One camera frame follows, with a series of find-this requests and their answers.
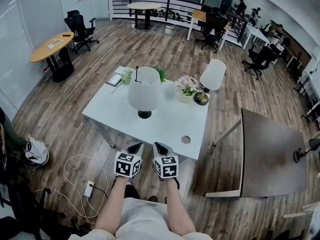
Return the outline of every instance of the flower pot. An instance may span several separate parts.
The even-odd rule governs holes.
[[[177,94],[177,100],[181,103],[191,103],[194,99],[194,94],[192,94],[191,96],[186,96],[184,94]]]

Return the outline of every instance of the white shirt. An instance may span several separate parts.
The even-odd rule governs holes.
[[[167,205],[128,197],[124,199],[122,217],[115,236],[94,229],[83,237],[71,235],[69,240],[212,240],[207,234],[189,233],[179,236],[169,230]]]

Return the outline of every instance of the picture frame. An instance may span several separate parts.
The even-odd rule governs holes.
[[[121,82],[121,74],[114,72],[113,75],[105,83],[116,87],[120,82]]]

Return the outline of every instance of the white lampshade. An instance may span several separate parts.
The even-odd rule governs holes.
[[[226,64],[218,59],[212,59],[200,77],[200,83],[209,90],[218,90],[225,72]]]
[[[163,98],[160,75],[152,67],[140,67],[133,72],[128,89],[129,104],[138,111],[155,110]]]

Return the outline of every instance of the dark wooden tabletop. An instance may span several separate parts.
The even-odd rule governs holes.
[[[270,197],[307,189],[307,161],[295,163],[293,153],[305,151],[301,132],[242,109],[243,178],[241,197]]]

